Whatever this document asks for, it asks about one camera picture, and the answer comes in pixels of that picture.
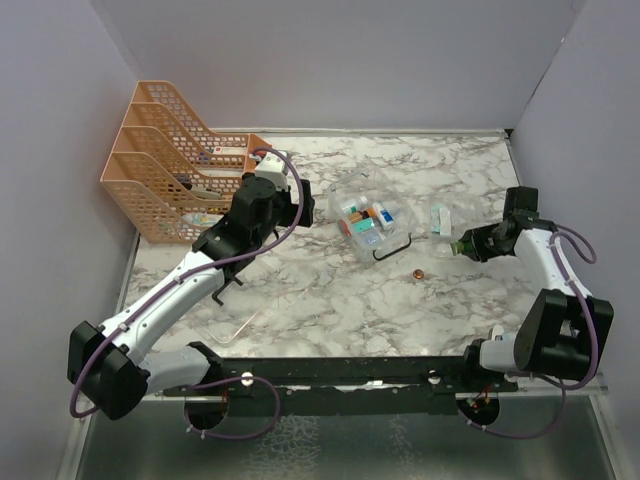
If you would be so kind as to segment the small green box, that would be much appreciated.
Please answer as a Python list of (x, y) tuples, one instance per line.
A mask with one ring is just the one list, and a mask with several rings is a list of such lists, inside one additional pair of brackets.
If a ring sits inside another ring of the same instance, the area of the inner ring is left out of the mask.
[(450, 245), (451, 251), (454, 255), (458, 255), (462, 252), (462, 244), (460, 242), (454, 242)]

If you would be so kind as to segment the white plastic bottle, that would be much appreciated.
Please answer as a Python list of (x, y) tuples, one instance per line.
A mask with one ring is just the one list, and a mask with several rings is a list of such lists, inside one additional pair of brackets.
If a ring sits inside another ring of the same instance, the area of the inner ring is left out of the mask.
[(358, 196), (341, 202), (340, 209), (345, 215), (350, 215), (365, 208), (367, 203), (368, 198), (366, 196)]

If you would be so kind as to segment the clear teal pad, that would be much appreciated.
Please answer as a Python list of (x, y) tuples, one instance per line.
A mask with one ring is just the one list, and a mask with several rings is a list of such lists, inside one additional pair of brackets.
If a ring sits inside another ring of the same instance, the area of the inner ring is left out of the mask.
[(436, 204), (430, 210), (431, 232), (441, 236), (452, 235), (452, 221), (450, 210), (442, 204)]

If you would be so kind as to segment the brown syrup bottle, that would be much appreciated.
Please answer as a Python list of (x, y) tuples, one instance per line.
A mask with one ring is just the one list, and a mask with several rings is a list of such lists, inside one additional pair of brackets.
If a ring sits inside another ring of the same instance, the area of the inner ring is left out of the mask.
[(367, 210), (360, 210), (360, 211), (354, 211), (353, 213), (351, 213), (349, 216), (349, 221), (351, 224), (356, 224), (359, 223), (361, 221), (365, 221), (367, 219), (371, 218), (371, 215), (369, 214), (369, 212)]

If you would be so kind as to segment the clear medicine kit box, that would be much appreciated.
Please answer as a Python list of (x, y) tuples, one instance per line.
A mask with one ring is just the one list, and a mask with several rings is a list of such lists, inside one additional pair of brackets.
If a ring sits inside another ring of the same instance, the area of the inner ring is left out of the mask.
[(409, 248), (421, 232), (434, 255), (451, 258), (451, 245), (482, 220), (481, 202), (469, 194), (429, 194), (412, 207), (399, 182), (374, 167), (331, 184), (328, 208), (330, 218), (363, 262), (383, 261)]

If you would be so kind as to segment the teal bandage packet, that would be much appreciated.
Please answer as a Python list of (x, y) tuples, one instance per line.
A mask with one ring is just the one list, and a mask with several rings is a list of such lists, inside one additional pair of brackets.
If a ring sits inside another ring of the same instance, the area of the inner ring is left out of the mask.
[(374, 228), (375, 228), (375, 223), (372, 218), (366, 218), (352, 224), (353, 231), (358, 234)]

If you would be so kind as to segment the blue white gauze packet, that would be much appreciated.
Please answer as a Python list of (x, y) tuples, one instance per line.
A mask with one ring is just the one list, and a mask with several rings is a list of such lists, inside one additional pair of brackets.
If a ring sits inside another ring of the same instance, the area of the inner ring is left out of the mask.
[(364, 255), (372, 257), (381, 257), (382, 250), (386, 243), (386, 237), (377, 229), (372, 228), (359, 234), (362, 241), (362, 250)]

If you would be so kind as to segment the blue white tube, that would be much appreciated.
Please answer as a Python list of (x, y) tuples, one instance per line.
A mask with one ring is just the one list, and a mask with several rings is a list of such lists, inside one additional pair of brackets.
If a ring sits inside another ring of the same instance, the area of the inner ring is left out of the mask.
[(391, 230), (394, 226), (394, 219), (389, 211), (380, 202), (373, 202), (372, 209), (384, 230)]

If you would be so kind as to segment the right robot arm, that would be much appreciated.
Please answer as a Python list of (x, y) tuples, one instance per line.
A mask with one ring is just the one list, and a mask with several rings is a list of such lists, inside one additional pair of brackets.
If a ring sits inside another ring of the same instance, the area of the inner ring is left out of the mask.
[(461, 383), (481, 391), (496, 373), (534, 376), (563, 390), (585, 387), (595, 376), (614, 318), (610, 302), (578, 279), (562, 250), (567, 241), (588, 264), (597, 255), (574, 230), (541, 218), (538, 191), (511, 187), (498, 223), (467, 230), (451, 250), (474, 262), (515, 257), (538, 294), (518, 332), (475, 340), (459, 367)]

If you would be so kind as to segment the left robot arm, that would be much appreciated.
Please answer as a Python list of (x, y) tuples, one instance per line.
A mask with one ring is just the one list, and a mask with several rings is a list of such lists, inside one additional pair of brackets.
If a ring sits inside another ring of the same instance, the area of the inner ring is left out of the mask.
[(283, 243), (297, 227), (313, 223), (315, 200), (308, 180), (294, 179), (292, 202), (285, 176), (255, 172), (244, 178), (230, 210), (193, 243), (177, 266), (143, 297), (94, 326), (70, 334), (67, 378), (73, 385), (69, 413), (80, 419), (96, 411), (118, 420), (148, 395), (192, 387), (206, 395), (220, 385), (211, 353), (189, 344), (154, 354), (151, 349), (192, 307), (225, 288), (257, 256)]

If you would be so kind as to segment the tube package in organizer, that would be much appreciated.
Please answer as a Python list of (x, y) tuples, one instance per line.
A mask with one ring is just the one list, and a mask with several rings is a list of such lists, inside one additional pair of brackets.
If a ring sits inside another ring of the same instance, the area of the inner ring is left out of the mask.
[(182, 216), (184, 221), (203, 228), (215, 225), (221, 218), (221, 215), (197, 212), (189, 212)]

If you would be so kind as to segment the stapler in organizer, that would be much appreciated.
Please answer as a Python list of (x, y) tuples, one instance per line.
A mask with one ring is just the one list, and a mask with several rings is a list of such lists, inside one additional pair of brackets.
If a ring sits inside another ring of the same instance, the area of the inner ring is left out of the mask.
[(193, 185), (191, 183), (180, 182), (172, 185), (174, 192), (186, 198), (198, 198), (201, 200), (213, 201), (222, 200), (223, 196), (214, 189)]

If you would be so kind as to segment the red white box in organizer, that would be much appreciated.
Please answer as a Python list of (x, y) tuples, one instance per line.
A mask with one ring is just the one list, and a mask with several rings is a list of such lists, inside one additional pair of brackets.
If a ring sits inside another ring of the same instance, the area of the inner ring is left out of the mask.
[(247, 148), (245, 146), (215, 146), (212, 150), (214, 155), (245, 155), (247, 153)]

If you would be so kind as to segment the orange plastic file organizer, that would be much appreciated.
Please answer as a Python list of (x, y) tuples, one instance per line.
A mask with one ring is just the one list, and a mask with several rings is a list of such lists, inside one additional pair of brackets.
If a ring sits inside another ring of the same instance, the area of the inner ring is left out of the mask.
[[(245, 146), (245, 155), (214, 155), (215, 146)], [(268, 144), (253, 133), (215, 132), (168, 81), (137, 83), (100, 181), (150, 243), (189, 244), (204, 230), (182, 219), (189, 212), (223, 215), (249, 158)], [(222, 200), (176, 194), (185, 182), (219, 191)]]

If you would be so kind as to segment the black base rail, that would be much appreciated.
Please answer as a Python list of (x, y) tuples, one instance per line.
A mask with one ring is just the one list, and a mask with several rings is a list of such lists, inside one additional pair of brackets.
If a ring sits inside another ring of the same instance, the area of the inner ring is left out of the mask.
[(167, 397), (202, 421), (218, 416), (453, 415), (458, 397), (516, 391), (466, 356), (223, 358), (202, 343), (210, 369)]

